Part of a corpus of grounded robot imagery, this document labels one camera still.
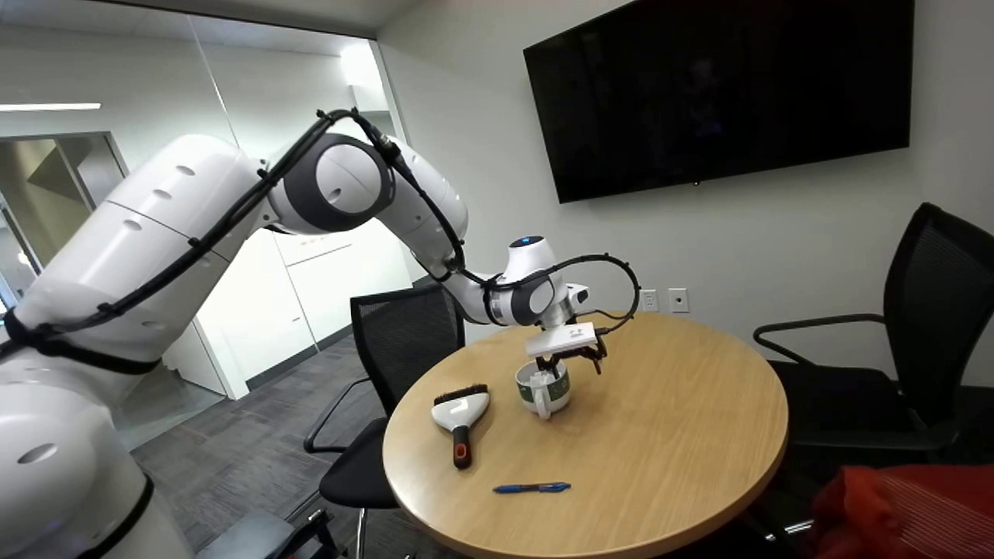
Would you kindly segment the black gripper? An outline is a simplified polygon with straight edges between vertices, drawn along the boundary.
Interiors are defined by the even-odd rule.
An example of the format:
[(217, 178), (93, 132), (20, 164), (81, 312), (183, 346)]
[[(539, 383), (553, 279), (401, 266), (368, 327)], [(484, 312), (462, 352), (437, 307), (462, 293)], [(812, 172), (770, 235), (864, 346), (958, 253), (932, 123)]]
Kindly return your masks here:
[(553, 374), (555, 378), (569, 374), (569, 360), (590, 360), (593, 362), (593, 374), (601, 377), (604, 365), (601, 360), (607, 357), (607, 347), (579, 347), (579, 352), (566, 352), (566, 353), (551, 353), (551, 357), (535, 357), (539, 370), (541, 374)]

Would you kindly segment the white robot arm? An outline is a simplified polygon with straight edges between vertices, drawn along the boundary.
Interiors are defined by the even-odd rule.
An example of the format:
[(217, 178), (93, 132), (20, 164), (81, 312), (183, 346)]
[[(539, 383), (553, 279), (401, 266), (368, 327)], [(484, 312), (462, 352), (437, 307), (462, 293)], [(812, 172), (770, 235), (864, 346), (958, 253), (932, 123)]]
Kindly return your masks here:
[(199, 312), (247, 239), (390, 227), (465, 321), (531, 327), (553, 370), (597, 352), (583, 288), (541, 235), (484, 279), (465, 266), (468, 212), (410, 147), (355, 112), (322, 112), (271, 166), (190, 132), (127, 174), (2, 312), (0, 559), (194, 559), (112, 408)]

